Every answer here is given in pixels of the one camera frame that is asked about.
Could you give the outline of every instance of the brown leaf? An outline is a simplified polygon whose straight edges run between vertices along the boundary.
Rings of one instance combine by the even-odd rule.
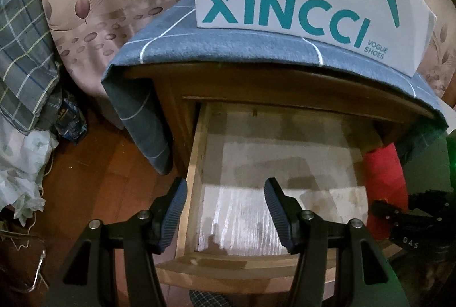
[[[446,50],[442,57],[442,64],[446,63],[446,61],[448,60],[449,57],[450,57],[450,52],[448,50]]]
[[[447,34],[448,34],[448,26],[445,23],[443,25],[442,29],[440,30],[440,42],[445,42]]]
[[[78,16],[78,18],[81,18],[81,19],[87,18],[88,13],[90,12],[89,0],[76,0],[76,5],[74,6],[74,12]]]
[[[46,19],[50,20],[52,15],[52,6],[48,0],[43,0],[43,9],[44,15],[46,15]]]

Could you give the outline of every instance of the wooden floor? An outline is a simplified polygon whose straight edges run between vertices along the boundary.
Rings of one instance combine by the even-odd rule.
[[[65,259],[72,244],[92,218],[105,223],[124,221],[153,200],[164,195],[174,178],[173,170],[160,176],[142,156],[126,131],[120,131],[107,121],[88,113],[89,132],[74,146],[66,141],[55,150],[52,170],[44,179],[44,212],[38,212],[31,233],[47,242],[44,276],[52,278]],[[31,278],[40,246],[31,243],[28,249],[9,249],[15,268],[27,269]],[[156,263],[174,258],[176,242]],[[116,253],[116,279],[119,305],[129,306],[122,251]],[[188,290],[162,285],[168,307],[192,306]],[[28,294],[30,307],[42,304],[46,288],[41,283]],[[231,296],[236,306],[276,306],[283,296]]]

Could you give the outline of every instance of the open drawer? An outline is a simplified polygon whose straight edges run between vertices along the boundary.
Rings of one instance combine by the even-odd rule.
[[[325,220],[367,218],[362,156],[382,146],[372,120],[256,105],[203,104],[187,175],[176,258],[160,282],[207,292],[290,289],[298,260],[281,246],[264,200],[276,177],[286,195]],[[386,255],[399,248],[385,246]],[[335,279],[330,249],[326,281]]]

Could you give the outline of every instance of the metal bolt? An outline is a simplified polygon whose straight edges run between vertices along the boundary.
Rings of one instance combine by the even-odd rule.
[[[138,218],[140,220],[146,220],[149,218],[149,216],[150,216],[150,212],[147,211],[146,209],[138,212]]]
[[[301,217],[304,220],[311,220],[312,218],[314,218],[314,213],[312,211],[306,209],[306,210],[302,211]]]
[[[354,218],[350,221],[350,225],[352,225],[355,229],[361,229],[361,227],[363,227],[363,222]]]
[[[89,222],[88,226],[92,229],[92,230],[95,230],[97,229],[98,227],[100,227],[101,225],[101,221],[100,220],[92,220]]]

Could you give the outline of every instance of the red object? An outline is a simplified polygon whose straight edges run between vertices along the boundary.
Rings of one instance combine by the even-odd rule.
[[[369,207],[374,200],[385,200],[403,210],[409,206],[404,173],[394,144],[367,153],[364,158],[364,186]],[[368,215],[366,227],[375,240],[388,238],[391,225],[384,218]]]

